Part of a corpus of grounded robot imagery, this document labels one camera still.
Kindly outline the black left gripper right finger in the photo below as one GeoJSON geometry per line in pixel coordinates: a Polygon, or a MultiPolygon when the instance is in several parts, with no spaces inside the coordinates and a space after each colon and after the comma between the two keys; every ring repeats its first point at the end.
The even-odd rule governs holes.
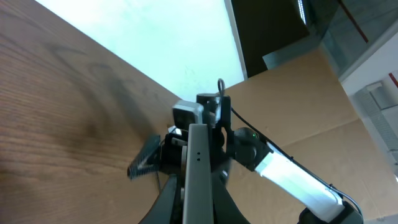
{"type": "Polygon", "coordinates": [[[220,175],[211,175],[215,224],[249,224],[223,184],[220,175]]]}

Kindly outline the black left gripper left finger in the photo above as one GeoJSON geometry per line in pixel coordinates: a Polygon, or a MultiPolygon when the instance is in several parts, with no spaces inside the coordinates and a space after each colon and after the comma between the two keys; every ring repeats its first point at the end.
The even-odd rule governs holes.
{"type": "Polygon", "coordinates": [[[172,174],[139,224],[182,224],[180,178],[172,174]]]}

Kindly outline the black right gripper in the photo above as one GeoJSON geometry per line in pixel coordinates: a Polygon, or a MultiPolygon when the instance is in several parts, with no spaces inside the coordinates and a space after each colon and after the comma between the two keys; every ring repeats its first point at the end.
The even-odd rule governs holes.
{"type": "Polygon", "coordinates": [[[127,168],[127,177],[131,180],[158,170],[165,174],[181,173],[182,147],[187,145],[188,132],[168,133],[161,146],[160,162],[157,158],[160,149],[160,135],[150,135],[138,155],[127,168]]]}

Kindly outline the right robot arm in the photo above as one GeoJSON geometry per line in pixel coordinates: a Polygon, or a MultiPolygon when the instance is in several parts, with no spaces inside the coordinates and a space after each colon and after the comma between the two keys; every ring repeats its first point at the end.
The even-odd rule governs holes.
{"type": "Polygon", "coordinates": [[[359,205],[288,156],[251,125],[231,129],[234,109],[224,94],[199,94],[178,101],[175,126],[152,135],[127,168],[135,179],[168,175],[143,223],[246,223],[226,189],[236,161],[286,191],[304,205],[299,223],[362,223],[359,205]]]}

